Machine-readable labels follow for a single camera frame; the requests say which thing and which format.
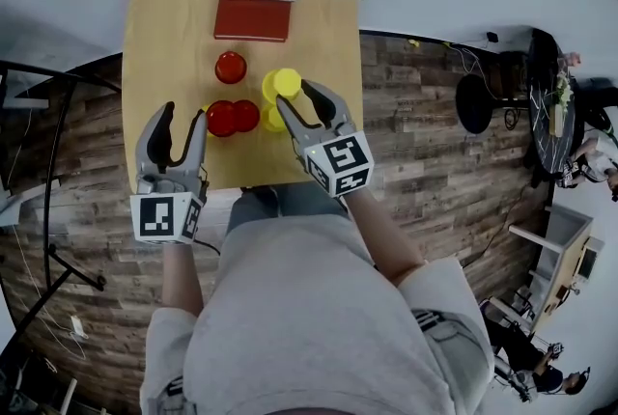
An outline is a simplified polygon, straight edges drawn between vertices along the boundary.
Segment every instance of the jeans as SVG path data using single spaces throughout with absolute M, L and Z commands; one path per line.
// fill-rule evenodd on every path
M 348 217 L 348 212 L 316 182 L 285 183 L 257 187 L 244 192 L 232 206 L 226 234 L 243 223 L 276 218 L 279 214 L 281 216 L 336 214 Z

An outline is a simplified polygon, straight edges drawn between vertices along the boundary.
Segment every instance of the person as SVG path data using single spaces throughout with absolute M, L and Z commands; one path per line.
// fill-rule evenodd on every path
M 618 147 L 600 130 L 587 132 L 584 139 L 570 157 L 570 168 L 576 168 L 571 168 L 573 179 L 568 186 L 575 187 L 587 180 L 606 180 L 615 196 L 618 193 Z
M 206 306 L 191 247 L 164 246 L 144 413 L 475 411 L 493 353 L 459 262 L 426 263 L 367 188 L 344 199 L 355 223 L 313 181 L 244 191 Z
M 582 373 L 570 373 L 567 377 L 551 366 L 554 359 L 553 346 L 542 352 L 519 328 L 506 328 L 484 316 L 485 325 L 493 346 L 504 348 L 509 365 L 515 373 L 527 373 L 538 393 L 576 395 L 586 385 Z

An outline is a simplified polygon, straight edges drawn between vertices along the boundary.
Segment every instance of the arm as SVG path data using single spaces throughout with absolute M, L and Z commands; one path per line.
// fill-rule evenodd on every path
M 204 309 L 190 245 L 163 246 L 163 307 L 183 309 L 196 318 Z
M 425 260 L 367 188 L 344 196 L 374 263 L 386 279 L 398 286 Z
M 551 360 L 551 352 L 548 351 L 543 358 L 539 361 L 537 366 L 534 368 L 534 374 L 543 375 L 543 373 L 547 370 L 549 360 Z
M 581 146 L 577 148 L 575 154 L 573 154 L 572 159 L 579 159 L 585 154 L 594 151 L 597 148 L 598 139 L 596 137 L 591 137 L 586 142 L 584 142 Z

